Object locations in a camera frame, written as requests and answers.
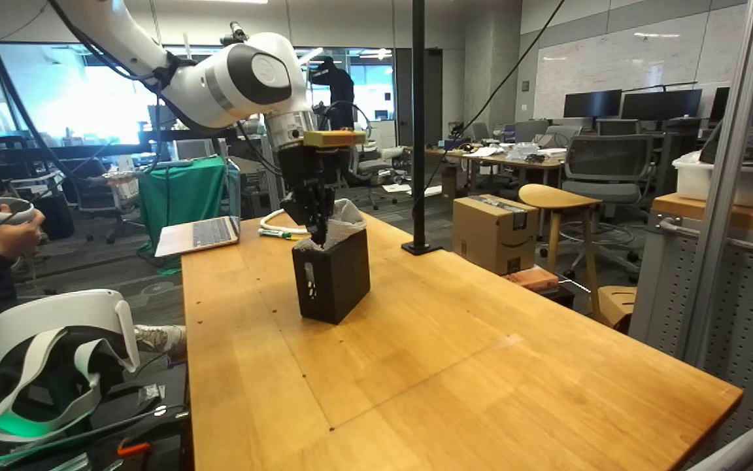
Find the wooden table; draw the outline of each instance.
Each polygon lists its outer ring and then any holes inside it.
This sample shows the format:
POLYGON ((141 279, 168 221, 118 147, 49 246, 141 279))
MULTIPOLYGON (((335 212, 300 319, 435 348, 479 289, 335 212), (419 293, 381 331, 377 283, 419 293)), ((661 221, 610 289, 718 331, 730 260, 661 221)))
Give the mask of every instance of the wooden table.
POLYGON ((528 173, 541 173, 541 182, 546 185, 559 185, 562 182, 562 170, 566 170, 566 161, 562 158, 546 158, 546 161, 521 161, 521 158, 505 158, 505 157, 473 157, 471 152, 466 149, 450 149, 450 152, 443 152, 443 149, 427 149, 427 157, 443 157, 443 158, 450 158, 450 161, 457 161, 457 164, 467 164, 467 178, 466 181, 473 181, 482 170, 482 164, 491 164, 491 166, 509 166, 517 173, 521 182, 528 182, 528 173))
POLYGON ((298 313, 291 240, 182 255, 196 469, 670 469, 741 389, 368 220, 371 293, 298 313))

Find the laptop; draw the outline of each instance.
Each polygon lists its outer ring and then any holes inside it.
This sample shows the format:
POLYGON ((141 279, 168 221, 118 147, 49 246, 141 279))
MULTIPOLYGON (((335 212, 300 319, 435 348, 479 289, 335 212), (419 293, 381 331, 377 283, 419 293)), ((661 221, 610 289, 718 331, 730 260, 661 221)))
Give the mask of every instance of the laptop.
POLYGON ((193 220, 162 228, 158 255, 203 251, 214 246, 231 246, 239 240, 240 240, 240 217, 193 220))

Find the white vr headset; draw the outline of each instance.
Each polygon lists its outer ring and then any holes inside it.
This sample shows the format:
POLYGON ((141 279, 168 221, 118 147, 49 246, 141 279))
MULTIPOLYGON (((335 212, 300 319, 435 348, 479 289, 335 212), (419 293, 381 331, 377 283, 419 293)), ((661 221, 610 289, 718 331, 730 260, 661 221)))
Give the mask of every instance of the white vr headset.
POLYGON ((109 353, 130 374, 141 366, 130 306, 118 289, 77 289, 36 298, 31 304, 2 310, 0 364, 22 342, 28 342, 28 348, 24 353, 19 383, 5 398, 0 398, 0 442, 41 442, 87 417, 103 394, 100 374, 90 368, 94 353, 109 353), (53 348, 73 326, 91 326, 120 334, 126 356, 120 356, 108 338, 82 342, 73 357, 66 360, 73 360, 77 372, 87 380, 87 393, 73 398, 62 412, 47 421, 33 421, 15 412, 15 400, 31 387, 31 381, 36 381, 49 360, 53 348))

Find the cable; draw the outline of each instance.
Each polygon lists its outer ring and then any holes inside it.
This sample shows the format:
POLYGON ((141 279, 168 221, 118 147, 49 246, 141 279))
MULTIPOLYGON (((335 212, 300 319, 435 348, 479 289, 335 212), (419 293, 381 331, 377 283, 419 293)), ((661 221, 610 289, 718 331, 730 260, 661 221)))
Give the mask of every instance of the cable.
POLYGON ((61 16, 61 20, 69 25, 69 30, 98 58, 103 60, 108 67, 112 67, 118 75, 134 80, 137 75, 118 60, 112 60, 109 52, 104 52, 100 45, 91 42, 91 35, 82 33, 71 20, 69 16, 62 13, 62 8, 58 4, 58 0, 47 0, 56 13, 61 16))
POLYGON ((26 122, 26 127, 31 131, 33 143, 36 143, 36 147, 44 152, 44 157, 66 175, 66 170, 62 170, 56 149, 41 137, 41 134, 36 131, 36 126, 33 126, 33 120, 31 120, 28 106, 26 106, 24 98, 19 97, 15 84, 14 84, 14 77, 10 77, 7 67, 5 67, 2 54, 0 54, 0 85, 2 85, 5 97, 15 103, 22 120, 26 122))
POLYGON ((257 143, 248 137, 248 131, 247 131, 247 126, 244 126, 240 120, 239 120, 239 131, 244 134, 247 143, 252 147, 257 161, 264 164, 267 173, 271 173, 274 178, 281 178, 281 175, 283 175, 281 166, 278 166, 274 161, 264 158, 264 152, 257 149, 257 143))
POLYGON ((26 17, 22 25, 15 25, 15 29, 7 30, 7 33, 2 33, 0 42, 15 35, 15 33, 22 33, 22 30, 26 30, 28 25, 33 25, 33 22, 41 17, 41 13, 47 9, 47 4, 49 4, 49 0, 44 0, 44 1, 39 4, 39 9, 36 9, 31 17, 26 17))
POLYGON ((700 29, 700 45, 699 45, 699 54, 695 54, 692 84, 699 80, 700 58, 704 58, 704 52, 707 52, 704 45, 707 45, 707 38, 708 38, 711 8, 713 8, 713 0, 708 0, 707 25, 700 29))
POLYGON ((496 84, 496 88, 486 97, 486 101, 482 103, 482 110, 461 127, 471 127, 482 113, 491 103, 491 98, 500 94, 500 88, 509 80, 509 75, 517 69, 517 66, 524 66, 524 60, 528 58, 528 52, 535 46, 535 42, 545 35, 545 30, 551 25, 551 20, 558 17, 559 8, 566 4, 566 0, 558 1, 558 8, 551 9, 551 16, 545 20, 545 25, 539 29, 539 33, 533 35, 533 42, 528 45, 528 49, 515 60, 515 66, 505 73, 505 77, 496 84))

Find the black box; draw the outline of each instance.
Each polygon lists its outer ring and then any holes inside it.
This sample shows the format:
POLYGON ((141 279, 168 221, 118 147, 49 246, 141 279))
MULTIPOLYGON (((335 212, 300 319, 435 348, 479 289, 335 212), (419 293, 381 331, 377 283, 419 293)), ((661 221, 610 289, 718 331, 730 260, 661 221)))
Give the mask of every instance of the black box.
POLYGON ((337 323, 371 289, 368 233, 356 230, 330 249, 292 246, 292 270, 300 313, 337 323))

